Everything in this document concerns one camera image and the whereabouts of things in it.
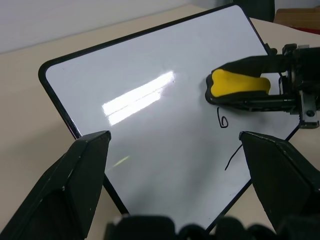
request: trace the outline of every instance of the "white surface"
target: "white surface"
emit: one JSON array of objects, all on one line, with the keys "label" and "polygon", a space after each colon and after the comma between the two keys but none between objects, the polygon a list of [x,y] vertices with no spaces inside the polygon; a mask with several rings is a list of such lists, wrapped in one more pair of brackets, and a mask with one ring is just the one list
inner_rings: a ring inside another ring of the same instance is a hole
[{"label": "white surface", "polygon": [[[50,67],[46,77],[81,134],[110,130],[106,175],[131,214],[204,227],[250,179],[240,131],[285,138],[298,124],[283,112],[217,108],[205,78],[226,62],[264,55],[233,6]],[[277,74],[269,75],[277,93]]]}]

